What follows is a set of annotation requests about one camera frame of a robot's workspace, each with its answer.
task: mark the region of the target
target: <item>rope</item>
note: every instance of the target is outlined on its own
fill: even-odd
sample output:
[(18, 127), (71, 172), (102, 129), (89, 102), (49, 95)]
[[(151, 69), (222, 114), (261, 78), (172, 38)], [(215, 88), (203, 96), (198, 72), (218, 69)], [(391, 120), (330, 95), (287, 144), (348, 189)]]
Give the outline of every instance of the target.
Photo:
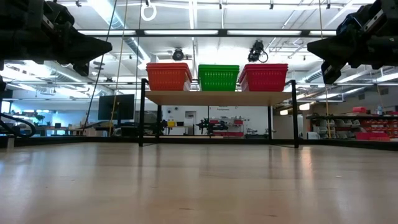
[[(111, 22), (109, 23), (109, 27), (108, 27), (108, 34), (106, 35), (106, 42), (109, 39), (109, 33), (111, 32), (111, 28), (112, 28), (112, 23), (113, 23), (113, 17), (114, 17), (114, 13), (116, 11), (116, 3), (118, 3), (118, 0), (114, 1), (114, 6), (113, 6), (113, 12), (112, 12), (112, 18), (111, 18)], [(87, 111), (87, 117), (86, 117), (86, 121), (83, 125), (83, 131), (81, 132), (82, 134), (85, 133), (86, 130), (86, 126), (87, 126), (87, 122), (88, 122), (88, 117), (90, 116), (90, 111), (91, 111), (91, 106), (93, 104), (93, 100), (94, 100), (94, 94), (95, 94), (95, 90), (97, 89), (97, 84), (98, 84), (98, 80), (100, 80), (100, 75), (101, 75), (101, 70), (102, 70), (102, 64), (104, 62), (104, 55), (102, 55), (101, 57), (101, 63), (99, 65), (99, 70), (98, 70), (98, 74), (97, 74), (97, 79), (95, 81), (95, 85), (94, 85), (94, 90), (93, 90), (93, 94), (91, 96), (91, 100), (90, 100), (90, 104), (88, 106), (88, 111)]]
[[(127, 21), (127, 8), (128, 8), (127, 4), (128, 4), (128, 1), (126, 1), (126, 10), (124, 12), (124, 23), (123, 23), (122, 40), (124, 38), (124, 31), (125, 31), (125, 28), (126, 28), (126, 21)], [(109, 136), (111, 136), (112, 126), (113, 126), (111, 124), (112, 124), (112, 121), (113, 121), (114, 109), (116, 107), (116, 95), (118, 94), (119, 74), (120, 74), (120, 65), (121, 65), (121, 62), (122, 62), (123, 43), (124, 43), (124, 41), (122, 41), (121, 48), (120, 48), (118, 75), (116, 77), (116, 88), (115, 88), (115, 91), (114, 91), (114, 98), (113, 98), (113, 109), (112, 109), (111, 119), (109, 120)]]
[[(321, 8), (321, 0), (318, 0), (319, 2), (319, 20), (320, 20), (320, 25), (321, 25), (321, 40), (323, 40), (323, 25), (322, 25), (322, 8)], [(326, 115), (329, 116), (329, 101), (328, 101), (328, 87), (325, 85), (325, 90), (326, 90)], [(331, 139), (331, 133), (330, 133), (330, 120), (327, 119), (327, 126), (328, 126), (328, 134), (329, 134), (329, 139)]]
[[(141, 16), (139, 17), (139, 21), (138, 21), (138, 29), (141, 29)], [(141, 83), (138, 82), (139, 40), (140, 40), (140, 38), (138, 37), (138, 39), (137, 39), (137, 52), (136, 52), (136, 55), (137, 55), (136, 65), (137, 65), (137, 66), (136, 66), (136, 94), (134, 95), (134, 96), (135, 96), (135, 99), (134, 99), (134, 115), (135, 115), (135, 113), (136, 113), (136, 108), (137, 108), (137, 91), (138, 91), (138, 86), (139, 86), (139, 88), (141, 89)]]
[(379, 82), (377, 82), (377, 76), (376, 76), (376, 87), (377, 87), (377, 92), (379, 93), (379, 100), (380, 100), (380, 105), (381, 105), (381, 109), (382, 112), (384, 112), (384, 105), (383, 105), (383, 100), (380, 94), (380, 88), (379, 88)]

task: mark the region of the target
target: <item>hanging cable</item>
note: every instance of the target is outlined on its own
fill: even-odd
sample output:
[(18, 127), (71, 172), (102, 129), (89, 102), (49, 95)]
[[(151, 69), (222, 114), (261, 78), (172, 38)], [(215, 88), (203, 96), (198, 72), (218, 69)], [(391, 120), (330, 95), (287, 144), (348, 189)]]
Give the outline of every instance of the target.
[[(15, 131), (15, 130), (12, 130), (6, 123), (4, 123), (4, 121), (1, 120), (1, 117), (5, 117), (5, 118), (8, 118), (10, 120), (17, 121), (17, 122), (24, 123), (24, 124), (28, 125), (30, 127), (30, 129), (31, 129), (30, 134), (21, 134), (21, 133), (18, 133), (17, 131)], [(20, 138), (29, 138), (29, 137), (32, 137), (34, 134), (36, 134), (35, 126), (33, 124), (31, 124), (30, 122), (25, 121), (23, 119), (15, 118), (13, 116), (6, 115), (4, 113), (0, 113), (0, 125), (5, 130), (7, 130), (10, 134), (13, 134), (13, 135), (15, 135), (17, 137), (20, 137)]]
[[(128, 8), (128, 1), (126, 1), (126, 11), (124, 12), (124, 22), (123, 22), (123, 33), (122, 33), (122, 40), (124, 38), (124, 31), (126, 28), (126, 21), (127, 21), (127, 8)], [(120, 55), (119, 55), (119, 67), (118, 67), (118, 75), (116, 76), (116, 88), (114, 91), (114, 98), (113, 98), (113, 109), (112, 109), (112, 113), (111, 113), (111, 119), (109, 120), (109, 136), (111, 136), (111, 131), (112, 131), (112, 127), (113, 127), (113, 114), (114, 114), (114, 109), (116, 108), (116, 95), (118, 94), (118, 84), (119, 84), (119, 74), (120, 74), (120, 65), (122, 62), (122, 54), (123, 54), (123, 43), (124, 41), (122, 41), (121, 47), (120, 47)]]
[(379, 100), (380, 100), (380, 105), (381, 105), (381, 109), (382, 109), (382, 113), (384, 112), (384, 105), (383, 105), (383, 100), (380, 94), (380, 88), (379, 88), (379, 82), (377, 82), (377, 76), (376, 76), (376, 87), (377, 87), (377, 92), (379, 94)]
[[(322, 7), (321, 7), (321, 0), (318, 0), (319, 2), (319, 20), (320, 20), (320, 25), (321, 25), (321, 40), (323, 39), (323, 25), (322, 25)], [(326, 115), (329, 116), (329, 100), (328, 100), (328, 86), (325, 85), (325, 90), (326, 90)], [(328, 134), (329, 134), (329, 139), (331, 139), (331, 133), (330, 133), (330, 120), (327, 119), (327, 126), (328, 126)]]
[[(116, 3), (118, 3), (118, 0), (115, 0), (115, 1), (114, 1), (113, 12), (112, 12), (112, 18), (111, 18), (111, 22), (109, 23), (108, 34), (106, 35), (106, 40), (105, 40), (106, 42), (108, 41), (108, 39), (109, 39), (109, 33), (111, 32), (112, 23), (113, 23), (113, 18), (114, 18), (114, 14), (115, 14), (115, 11), (116, 11)], [(88, 112), (87, 112), (86, 121), (85, 121), (85, 123), (84, 123), (84, 125), (83, 125), (83, 131), (81, 132), (82, 134), (84, 134), (84, 133), (85, 133), (85, 130), (86, 130), (86, 126), (87, 126), (87, 122), (88, 122), (88, 117), (90, 116), (90, 110), (91, 110), (91, 106), (92, 106), (92, 104), (93, 104), (94, 94), (95, 94), (95, 90), (97, 89), (98, 80), (100, 79), (100, 75), (101, 75), (101, 70), (102, 70), (102, 64), (103, 64), (103, 62), (104, 62), (104, 55), (102, 55), (102, 57), (101, 57), (101, 63), (100, 63), (100, 65), (99, 65), (98, 74), (97, 74), (97, 79), (96, 79), (96, 81), (95, 81), (93, 94), (92, 94), (92, 96), (91, 96), (90, 104), (89, 104), (89, 106), (88, 106)]]
[[(141, 29), (141, 16), (139, 17), (139, 21), (138, 21), (138, 29)], [(137, 40), (137, 52), (136, 52), (137, 55), (138, 55), (138, 50), (139, 50), (139, 40), (140, 40), (140, 38), (138, 37), (138, 40)], [(139, 58), (137, 57), (136, 58), (136, 65), (138, 65), (138, 61), (139, 61)], [(137, 99), (138, 99), (137, 91), (138, 91), (139, 84), (137, 84), (137, 83), (139, 83), (138, 82), (138, 66), (136, 66), (136, 94), (135, 94), (135, 99), (134, 99), (134, 113), (136, 112)]]

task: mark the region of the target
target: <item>wooden shelf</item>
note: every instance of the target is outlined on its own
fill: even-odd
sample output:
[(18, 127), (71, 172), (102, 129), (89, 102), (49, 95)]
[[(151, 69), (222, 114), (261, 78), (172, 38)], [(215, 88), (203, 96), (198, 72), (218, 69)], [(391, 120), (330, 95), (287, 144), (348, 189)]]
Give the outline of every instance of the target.
[(272, 106), (292, 97), (283, 92), (146, 91), (157, 105), (179, 106)]

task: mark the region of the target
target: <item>window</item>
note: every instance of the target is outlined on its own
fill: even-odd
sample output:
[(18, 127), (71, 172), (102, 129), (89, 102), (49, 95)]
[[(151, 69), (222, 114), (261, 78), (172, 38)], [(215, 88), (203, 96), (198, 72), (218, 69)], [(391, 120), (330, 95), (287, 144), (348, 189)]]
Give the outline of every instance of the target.
[(384, 89), (380, 90), (380, 95), (388, 95), (388, 93), (389, 93), (388, 88), (384, 88)]

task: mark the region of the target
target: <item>workbench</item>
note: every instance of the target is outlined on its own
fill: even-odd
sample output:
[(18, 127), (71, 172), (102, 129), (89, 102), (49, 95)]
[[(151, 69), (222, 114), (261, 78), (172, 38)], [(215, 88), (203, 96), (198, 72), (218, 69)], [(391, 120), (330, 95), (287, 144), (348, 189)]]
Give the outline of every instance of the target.
[(297, 122), (297, 97), (296, 81), (291, 80), (285, 85), (292, 85), (292, 92), (249, 92), (249, 91), (146, 91), (148, 80), (141, 79), (141, 105), (139, 117), (139, 146), (143, 146), (144, 139), (144, 118), (145, 99), (157, 104), (157, 132), (155, 137), (160, 139), (160, 122), (162, 120), (162, 105), (179, 106), (266, 106), (268, 109), (268, 136), (269, 144), (272, 144), (272, 120), (271, 106), (285, 100), (292, 100), (294, 148), (299, 147), (299, 131)]

